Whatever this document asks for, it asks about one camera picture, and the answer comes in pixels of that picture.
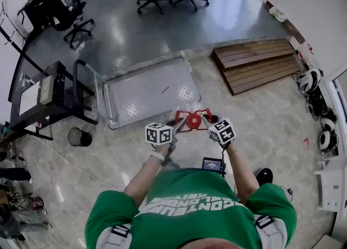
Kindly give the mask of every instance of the small screen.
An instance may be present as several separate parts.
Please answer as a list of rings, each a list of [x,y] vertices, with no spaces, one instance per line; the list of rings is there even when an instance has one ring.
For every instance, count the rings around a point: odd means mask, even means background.
[[[221,170],[221,162],[213,161],[213,160],[204,160],[203,169],[220,171]]]

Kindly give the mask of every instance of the green t-shirt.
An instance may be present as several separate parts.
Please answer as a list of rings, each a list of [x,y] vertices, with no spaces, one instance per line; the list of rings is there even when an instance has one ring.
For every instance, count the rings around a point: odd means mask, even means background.
[[[87,248],[95,249],[104,229],[131,223],[131,249],[177,248],[201,238],[221,238],[258,249],[262,245],[254,214],[281,219],[288,242],[297,224],[295,209],[282,188],[264,184],[244,206],[225,179],[210,171],[179,169],[159,174],[147,202],[139,212],[134,199],[124,193],[102,192],[85,228]]]

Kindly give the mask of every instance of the shoulder strap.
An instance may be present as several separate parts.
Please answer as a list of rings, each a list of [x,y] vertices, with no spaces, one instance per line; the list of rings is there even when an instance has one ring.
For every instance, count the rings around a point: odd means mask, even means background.
[[[125,224],[104,229],[95,249],[129,249],[132,241],[130,227],[131,224]]]
[[[284,249],[286,247],[288,236],[283,220],[256,214],[254,219],[262,249]]]

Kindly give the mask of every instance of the cart handle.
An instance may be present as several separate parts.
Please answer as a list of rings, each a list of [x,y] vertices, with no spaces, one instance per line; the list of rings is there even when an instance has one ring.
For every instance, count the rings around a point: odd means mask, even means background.
[[[84,105],[79,99],[78,99],[78,96],[77,96],[77,67],[78,67],[78,64],[81,64],[82,66],[86,66],[87,64],[81,60],[81,59],[77,59],[75,62],[74,62],[74,73],[73,73],[73,90],[74,90],[74,99],[75,99],[75,102],[82,106],[84,109],[88,110],[88,111],[91,111],[92,108],[90,106],[86,106]]]

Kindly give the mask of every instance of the gray floor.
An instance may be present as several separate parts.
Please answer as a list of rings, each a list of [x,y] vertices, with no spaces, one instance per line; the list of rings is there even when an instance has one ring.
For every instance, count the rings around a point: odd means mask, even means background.
[[[316,145],[320,124],[306,112],[295,82],[288,77],[232,97],[209,58],[192,60],[190,67],[202,96],[201,107],[230,118],[236,144],[249,166],[253,170],[271,168],[274,183],[293,189],[298,226],[288,248],[311,249],[330,231],[333,213],[317,209],[313,171],[321,158]],[[167,117],[161,114],[117,131],[102,122],[94,126],[70,117],[52,126],[51,142],[32,136],[18,140],[16,145],[33,177],[34,194],[44,199],[53,226],[50,232],[26,234],[21,247],[85,248],[84,226],[98,194],[124,189],[151,151],[144,141],[144,126]],[[69,145],[68,131],[74,126],[93,135],[91,146]],[[181,167],[198,168],[203,157],[221,155],[220,147],[208,141],[206,132],[182,133],[177,138],[171,158]],[[226,179],[233,187],[232,174]]]
[[[211,43],[250,37],[283,37],[286,31],[264,8],[262,0],[210,0],[210,6],[190,2],[173,8],[161,3],[164,15],[155,5],[137,14],[136,0],[84,0],[84,19],[96,22],[93,37],[86,35],[74,43],[73,51],[63,41],[65,32],[46,29],[28,47],[28,55],[41,67],[59,60],[71,71],[73,62],[87,61],[102,75],[120,68],[157,58],[160,55]],[[37,73],[26,61],[21,71]]]

